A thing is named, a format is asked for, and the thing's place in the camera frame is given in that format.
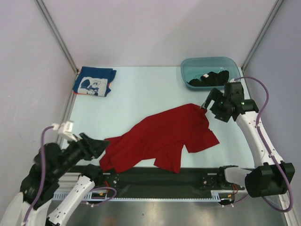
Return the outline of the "red t shirt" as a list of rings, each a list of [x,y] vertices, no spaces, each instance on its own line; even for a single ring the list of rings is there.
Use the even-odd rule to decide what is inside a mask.
[[[179,173],[182,149],[197,153],[219,144],[209,128],[206,110],[185,104],[144,118],[128,132],[107,139],[109,146],[100,159],[103,171],[121,173],[143,160],[154,159],[154,165]]]

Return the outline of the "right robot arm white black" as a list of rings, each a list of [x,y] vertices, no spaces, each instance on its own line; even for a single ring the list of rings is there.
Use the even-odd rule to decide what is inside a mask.
[[[228,82],[224,91],[213,88],[201,106],[209,109],[214,117],[223,122],[233,119],[239,126],[251,150],[254,169],[238,166],[223,168],[218,175],[217,184],[228,189],[237,184],[244,187],[253,197],[285,194],[294,176],[292,163],[284,162],[279,155],[259,116],[259,109],[252,99],[245,99],[241,82]]]

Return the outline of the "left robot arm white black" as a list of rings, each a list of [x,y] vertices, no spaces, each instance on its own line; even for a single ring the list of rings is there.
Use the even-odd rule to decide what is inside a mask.
[[[20,192],[7,207],[2,226],[64,226],[84,197],[103,185],[100,167],[89,164],[61,204],[51,213],[49,206],[59,188],[59,179],[79,161],[100,157],[109,146],[108,140],[96,140],[81,133],[69,141],[65,149],[57,143],[42,144],[34,157],[29,174],[23,179]]]

